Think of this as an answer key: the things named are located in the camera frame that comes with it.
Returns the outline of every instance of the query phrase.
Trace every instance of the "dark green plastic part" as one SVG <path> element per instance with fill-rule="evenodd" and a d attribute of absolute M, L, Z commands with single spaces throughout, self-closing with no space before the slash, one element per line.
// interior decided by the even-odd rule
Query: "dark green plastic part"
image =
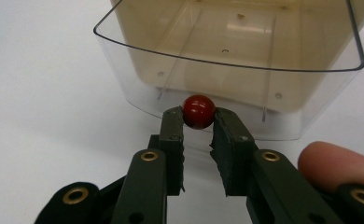
<path fill-rule="evenodd" d="M 183 188 L 183 124 L 180 106 L 168 109 L 162 115 L 159 150 L 167 156 L 168 195 L 179 195 Z"/>
<path fill-rule="evenodd" d="M 246 208 L 253 224 L 274 224 L 274 215 L 253 176 L 248 179 Z"/>
<path fill-rule="evenodd" d="M 83 196 L 79 189 L 86 190 L 87 196 Z M 66 195 L 72 199 L 83 198 L 79 203 L 68 204 L 63 199 Z M 35 224 L 92 224 L 96 223 L 100 217 L 100 209 L 100 190 L 91 183 L 76 182 L 63 187 L 53 195 L 39 214 Z"/>
<path fill-rule="evenodd" d="M 133 156 L 111 224 L 166 223 L 166 158 L 158 149 Z"/>
<path fill-rule="evenodd" d="M 252 172 L 275 223 L 343 223 L 283 154 L 256 151 Z"/>
<path fill-rule="evenodd" d="M 120 196 L 121 188 L 124 184 L 124 179 L 125 176 L 100 190 L 102 214 L 98 224 L 110 223 L 115 210 L 116 202 Z"/>
<path fill-rule="evenodd" d="M 249 163 L 258 148 L 234 112 L 217 108 L 211 147 L 211 156 L 217 163 L 226 195 L 246 196 Z"/>
<path fill-rule="evenodd" d="M 364 186 L 359 184 L 341 185 L 336 190 L 336 201 L 343 208 L 345 223 L 364 224 Z"/>

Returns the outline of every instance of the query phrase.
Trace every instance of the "transparent plastic container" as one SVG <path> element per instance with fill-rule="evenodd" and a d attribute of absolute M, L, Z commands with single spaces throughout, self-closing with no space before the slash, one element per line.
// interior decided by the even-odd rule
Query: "transparent plastic container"
<path fill-rule="evenodd" d="M 192 94 L 260 140 L 292 140 L 364 67 L 345 0 L 121 0 L 94 28 L 132 105 L 161 117 Z"/>

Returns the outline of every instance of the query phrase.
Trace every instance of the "fingertip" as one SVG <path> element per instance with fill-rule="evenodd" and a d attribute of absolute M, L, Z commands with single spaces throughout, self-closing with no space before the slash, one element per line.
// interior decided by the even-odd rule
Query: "fingertip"
<path fill-rule="evenodd" d="M 364 156 L 326 142 L 313 142 L 301 153 L 298 169 L 314 186 L 334 192 L 340 185 L 364 185 Z"/>

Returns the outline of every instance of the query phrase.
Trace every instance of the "white background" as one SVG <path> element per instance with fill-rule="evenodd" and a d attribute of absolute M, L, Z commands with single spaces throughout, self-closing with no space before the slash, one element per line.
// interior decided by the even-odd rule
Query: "white background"
<path fill-rule="evenodd" d="M 0 0 L 0 223 L 33 223 L 70 183 L 110 184 L 159 132 L 159 119 L 124 100 L 92 32 L 110 8 L 108 0 Z M 210 140 L 186 131 L 187 192 L 169 198 L 169 223 L 249 223 L 245 199 L 224 196 Z M 364 154 L 364 70 L 303 138 L 258 145 L 296 164 L 317 140 Z"/>

